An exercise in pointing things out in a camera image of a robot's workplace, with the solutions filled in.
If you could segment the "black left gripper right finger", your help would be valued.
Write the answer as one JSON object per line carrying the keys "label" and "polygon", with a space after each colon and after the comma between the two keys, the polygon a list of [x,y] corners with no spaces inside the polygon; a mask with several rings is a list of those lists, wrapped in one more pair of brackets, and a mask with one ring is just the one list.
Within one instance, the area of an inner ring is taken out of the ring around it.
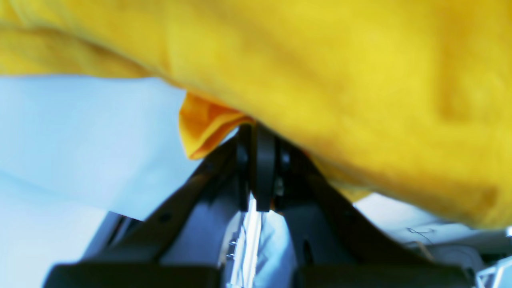
{"label": "black left gripper right finger", "polygon": [[298,268],[294,288],[470,288],[461,268],[391,240],[340,195],[310,159],[265,126],[252,127],[257,210],[280,212]]}

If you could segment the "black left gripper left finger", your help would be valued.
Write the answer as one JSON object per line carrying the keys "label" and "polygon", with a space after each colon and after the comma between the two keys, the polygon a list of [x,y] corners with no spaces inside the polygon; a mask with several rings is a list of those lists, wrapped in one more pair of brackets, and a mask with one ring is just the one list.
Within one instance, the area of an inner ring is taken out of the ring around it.
{"label": "black left gripper left finger", "polygon": [[46,288],[225,288],[232,219],[249,208],[251,126],[216,148],[185,184],[116,243],[53,267]]}

